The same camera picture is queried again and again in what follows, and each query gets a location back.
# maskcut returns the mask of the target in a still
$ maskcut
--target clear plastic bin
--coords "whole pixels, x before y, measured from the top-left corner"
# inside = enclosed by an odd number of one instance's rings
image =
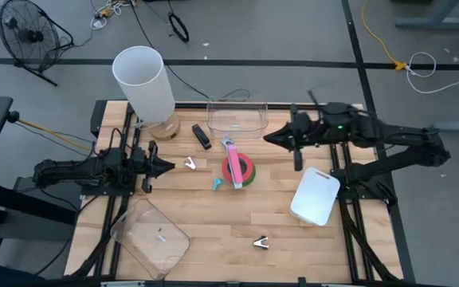
[[[209,100],[207,125],[213,137],[259,138],[269,125],[264,96],[231,100]]]
[[[118,219],[111,236],[155,280],[164,279],[190,245],[189,237],[146,199]]]

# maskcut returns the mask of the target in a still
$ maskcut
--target white cable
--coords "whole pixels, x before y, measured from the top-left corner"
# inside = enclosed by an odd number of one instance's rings
[[[100,7],[99,9],[96,10],[95,15],[92,17],[92,21],[90,23],[90,27],[94,30],[102,29],[108,24],[108,19],[106,17],[101,17],[100,19],[96,19],[95,16],[100,14],[102,10],[106,10],[108,7],[109,9],[116,15],[120,16],[121,15],[121,8],[120,7],[126,7],[130,6],[131,4],[124,4],[124,0],[108,0],[106,2],[105,6]],[[100,20],[100,25],[95,25],[95,20]]]
[[[426,55],[426,56],[430,57],[431,60],[433,60],[433,70],[431,71],[431,73],[426,74],[426,75],[421,75],[421,74],[416,73],[413,69],[410,68],[412,66],[412,61],[414,60],[414,57],[417,56],[417,55]],[[410,76],[409,76],[410,74],[412,76],[416,76],[416,77],[427,78],[427,77],[433,76],[435,74],[435,70],[437,69],[437,61],[435,61],[435,58],[433,56],[431,56],[430,54],[428,54],[426,52],[417,52],[414,55],[412,55],[412,57],[410,57],[410,61],[409,61],[408,65],[405,67],[405,69],[406,69],[406,79],[408,80],[408,83],[410,84],[410,87],[412,87],[416,92],[419,92],[421,94],[425,94],[425,95],[432,94],[432,93],[443,91],[443,90],[445,90],[447,88],[451,88],[451,87],[453,87],[455,85],[459,85],[459,81],[458,81],[456,83],[452,83],[451,85],[446,85],[445,87],[438,88],[438,89],[433,90],[433,91],[421,91],[418,88],[415,88],[414,84],[412,84],[412,81],[410,80]]]

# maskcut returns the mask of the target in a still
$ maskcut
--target electric fan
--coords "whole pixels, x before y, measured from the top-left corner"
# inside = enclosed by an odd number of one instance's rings
[[[68,43],[61,44],[55,27],[69,36]],[[63,51],[74,46],[73,38],[44,10],[28,0],[6,0],[0,7],[0,36],[16,67],[57,86],[42,73],[60,60]]]

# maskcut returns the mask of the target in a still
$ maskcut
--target concrete floor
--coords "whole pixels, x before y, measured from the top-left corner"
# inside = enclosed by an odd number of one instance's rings
[[[35,2],[70,31],[77,44],[89,37],[92,8],[89,0]],[[168,37],[162,20],[145,5],[137,7],[145,30],[165,59],[355,62],[340,1],[186,0],[172,4],[189,28],[189,44]],[[363,0],[350,0],[363,60],[389,63],[380,44],[360,23],[362,4]],[[425,6],[369,0],[367,22],[401,61],[408,61],[417,51],[425,51],[439,63],[454,64],[453,59],[459,59],[459,29],[397,29],[393,22],[398,16],[428,14],[440,4],[441,1]],[[150,5],[161,15],[167,14],[165,2]],[[459,16],[459,6],[454,16]],[[113,59],[132,45],[147,43],[131,11],[123,8],[120,16],[110,18],[105,28],[93,32],[88,44],[68,51],[65,58]],[[0,58],[9,57],[0,40]],[[418,62],[428,61],[419,58]],[[247,88],[251,93],[266,95],[271,102],[305,102],[306,91],[314,88],[323,102],[365,104],[357,69],[193,65],[173,69],[194,87],[214,96]],[[415,127],[459,120],[459,86],[421,95],[408,85],[404,72],[377,69],[366,72],[382,120]],[[88,129],[95,100],[124,97],[112,77],[110,65],[55,65],[45,75],[59,86],[55,88],[23,69],[0,65],[0,96],[12,96],[12,109],[18,110],[22,118],[53,130],[92,139]],[[436,89],[459,81],[459,71],[439,71],[430,79],[415,80],[419,88]],[[170,76],[170,81],[176,100],[203,100],[174,77]],[[438,168],[409,167],[394,172],[393,178],[416,281],[459,286],[459,133],[443,133],[442,138],[453,156],[448,163]],[[400,150],[393,148],[389,154]],[[45,158],[80,159],[81,156],[7,124],[0,136],[0,185],[12,187],[17,176],[30,176],[33,166]],[[72,194],[63,196],[77,198]],[[40,269],[63,244],[66,231],[59,227],[58,230],[63,231],[62,234],[58,231],[57,241],[5,242],[0,265],[30,272]],[[66,253],[43,275],[59,277],[65,261]]]

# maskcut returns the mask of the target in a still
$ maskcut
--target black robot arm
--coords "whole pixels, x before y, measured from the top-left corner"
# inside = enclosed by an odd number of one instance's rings
[[[132,152],[131,157],[121,148],[109,148],[82,161],[53,161],[46,159],[34,169],[33,181],[38,187],[47,187],[60,181],[72,180],[83,186],[94,188],[132,189],[136,175],[145,175],[142,188],[151,192],[151,178],[175,168],[174,163],[157,156],[155,141],[148,145],[148,156],[140,147]]]
[[[317,105],[317,108],[321,118],[311,121],[307,113],[298,112],[292,104],[291,121],[281,130],[264,136],[267,142],[294,152],[296,171],[302,170],[302,147],[348,141],[357,147],[374,147],[382,143],[408,148],[385,159],[364,165],[353,163],[344,170],[335,171],[334,176],[347,185],[414,164],[437,167],[450,158],[435,129],[385,124],[374,113],[358,110],[349,104],[328,103]]]

